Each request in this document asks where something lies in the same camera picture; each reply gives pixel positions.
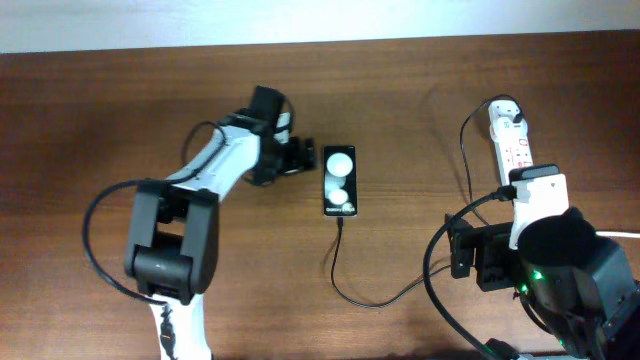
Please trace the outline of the black smartphone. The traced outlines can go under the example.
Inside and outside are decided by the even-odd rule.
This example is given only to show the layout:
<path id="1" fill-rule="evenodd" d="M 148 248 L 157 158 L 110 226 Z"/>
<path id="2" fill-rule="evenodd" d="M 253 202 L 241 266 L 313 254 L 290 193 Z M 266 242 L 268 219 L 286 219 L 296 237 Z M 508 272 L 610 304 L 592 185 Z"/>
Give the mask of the black smartphone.
<path id="1" fill-rule="evenodd" d="M 323 147 L 323 213 L 326 217 L 358 215 L 357 161 L 353 145 Z"/>

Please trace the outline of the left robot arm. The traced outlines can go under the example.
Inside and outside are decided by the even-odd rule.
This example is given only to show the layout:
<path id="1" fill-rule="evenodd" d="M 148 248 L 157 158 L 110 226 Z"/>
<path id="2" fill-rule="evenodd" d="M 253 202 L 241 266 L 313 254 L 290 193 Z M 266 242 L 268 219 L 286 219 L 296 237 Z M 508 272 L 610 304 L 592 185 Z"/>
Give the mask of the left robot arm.
<path id="1" fill-rule="evenodd" d="M 212 358 L 204 294 L 218 262 L 220 205 L 244 176 L 266 185 L 313 168 L 313 143 L 293 136 L 294 118 L 232 113 L 176 173 L 137 184 L 124 270 L 149 303 L 162 358 Z"/>

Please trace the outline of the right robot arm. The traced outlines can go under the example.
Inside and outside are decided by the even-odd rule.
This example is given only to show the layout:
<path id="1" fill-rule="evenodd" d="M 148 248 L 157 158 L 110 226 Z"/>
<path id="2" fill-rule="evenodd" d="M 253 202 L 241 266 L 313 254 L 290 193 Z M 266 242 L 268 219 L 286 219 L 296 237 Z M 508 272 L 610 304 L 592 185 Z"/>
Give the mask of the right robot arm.
<path id="1" fill-rule="evenodd" d="M 623 248 L 597 234 L 575 207 L 526 226 L 515 249 L 511 224 L 447 232 L 452 276 L 484 292 L 512 288 L 530 317 L 576 358 L 639 356 L 639 282 Z"/>

